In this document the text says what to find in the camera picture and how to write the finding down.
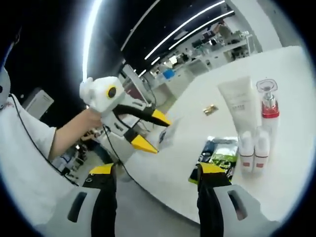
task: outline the blue container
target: blue container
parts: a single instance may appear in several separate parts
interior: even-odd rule
[[[164,71],[162,74],[166,79],[170,79],[175,75],[175,73],[172,69],[168,69],[168,70]]]

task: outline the small white bottle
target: small white bottle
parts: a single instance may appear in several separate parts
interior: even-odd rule
[[[252,172],[254,163],[254,142],[250,131],[246,131],[239,136],[238,149],[241,168],[246,172]]]
[[[255,157],[253,172],[262,173],[267,165],[270,154],[269,133],[263,127],[258,127],[255,137]]]

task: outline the person's hand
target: person's hand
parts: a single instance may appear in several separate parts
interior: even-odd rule
[[[86,126],[87,130],[102,126],[100,113],[92,109],[86,109],[82,111],[80,115],[82,123],[84,126]]]

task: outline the black ceiling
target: black ceiling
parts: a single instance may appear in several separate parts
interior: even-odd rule
[[[84,107],[79,98],[82,81],[83,39],[95,0],[30,0],[33,5],[21,21],[20,42],[13,48],[6,68],[11,91],[18,97],[32,89],[43,88],[55,102],[43,118],[62,126]],[[215,0],[160,0],[139,25],[123,52],[120,48],[154,0],[103,0],[91,39],[88,76],[117,75],[123,58],[141,71],[173,42],[166,42],[148,61],[145,56],[185,20],[214,4]],[[16,7],[5,20],[18,19]],[[185,26],[191,31],[221,14],[216,7]]]
[[[145,56],[159,42],[186,20],[217,2],[219,2],[219,0],[173,0],[171,4],[170,0],[160,0],[138,26],[124,48],[123,53],[128,63],[139,72],[150,67],[153,60],[168,51],[168,48],[176,42],[174,38],[177,33],[158,48],[148,60],[144,60]],[[223,13],[219,5],[191,21],[183,30],[191,32],[221,14]]]

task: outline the person's arm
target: person's arm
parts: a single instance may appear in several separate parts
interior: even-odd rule
[[[69,123],[56,131],[48,159],[53,159],[63,154],[90,129],[102,126],[100,120],[101,115],[99,113],[91,109],[82,111]]]

